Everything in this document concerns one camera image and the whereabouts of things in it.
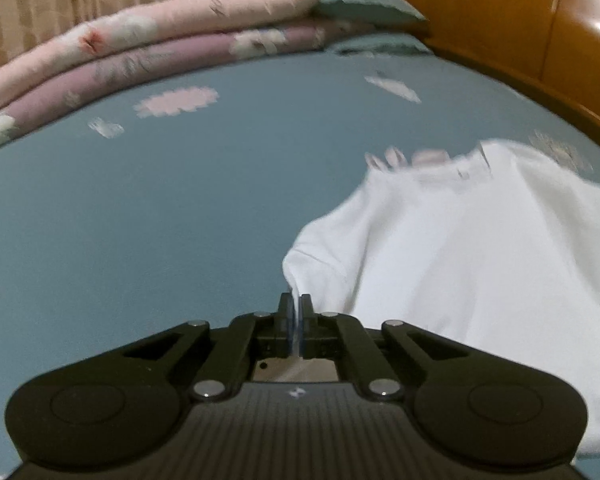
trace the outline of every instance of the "teal pillow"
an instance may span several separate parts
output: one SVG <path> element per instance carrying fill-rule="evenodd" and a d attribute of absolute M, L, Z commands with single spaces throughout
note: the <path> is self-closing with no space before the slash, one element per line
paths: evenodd
<path fill-rule="evenodd" d="M 433 54 L 421 41 L 411 34 L 369 34 L 348 40 L 331 43 L 327 52 L 334 54 L 356 54 L 359 52 L 375 52 L 378 54 L 395 54 L 412 56 L 414 54 Z"/>
<path fill-rule="evenodd" d="M 405 0 L 320 0 L 314 13 L 337 20 L 374 25 L 405 25 L 426 18 Z"/>

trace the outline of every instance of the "small logo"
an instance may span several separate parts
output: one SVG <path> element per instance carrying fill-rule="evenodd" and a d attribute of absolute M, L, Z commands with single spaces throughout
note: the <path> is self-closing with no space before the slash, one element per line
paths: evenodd
<path fill-rule="evenodd" d="M 296 386 L 293 390 L 289 390 L 287 393 L 297 400 L 300 397 L 304 397 L 306 395 L 306 390 L 304 388 L 301 388 L 300 386 Z"/>

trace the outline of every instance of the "purple blanket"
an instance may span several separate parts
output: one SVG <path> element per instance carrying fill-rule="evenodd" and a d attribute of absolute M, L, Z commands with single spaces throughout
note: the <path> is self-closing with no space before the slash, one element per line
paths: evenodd
<path fill-rule="evenodd" d="M 131 86 L 236 60 L 318 50 L 372 29 L 361 23 L 302 20 L 191 36 L 92 61 L 49 79 L 0 110 L 0 146 Z"/>

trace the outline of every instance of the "bed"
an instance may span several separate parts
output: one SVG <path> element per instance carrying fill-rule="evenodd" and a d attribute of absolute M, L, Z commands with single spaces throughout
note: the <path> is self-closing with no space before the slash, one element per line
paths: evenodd
<path fill-rule="evenodd" d="M 518 91 L 460 63 L 471 56 L 445 59 L 431 25 L 437 56 L 314 50 L 188 70 L 0 148 L 0 474 L 18 463 L 3 416 L 24 381 L 183 320 L 274 309 L 282 256 L 359 184 L 365 153 L 569 146 L 600 183 L 599 118 L 513 69 L 501 79 Z M 577 467 L 600 480 L 599 457 Z"/>

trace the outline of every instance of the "pink cloud print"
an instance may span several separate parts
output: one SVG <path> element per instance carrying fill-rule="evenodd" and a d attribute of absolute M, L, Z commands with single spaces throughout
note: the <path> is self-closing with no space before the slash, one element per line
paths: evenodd
<path fill-rule="evenodd" d="M 153 95 L 140 101 L 134 109 L 140 118 L 175 116 L 205 108 L 217 100 L 218 92 L 212 88 L 192 86 Z"/>

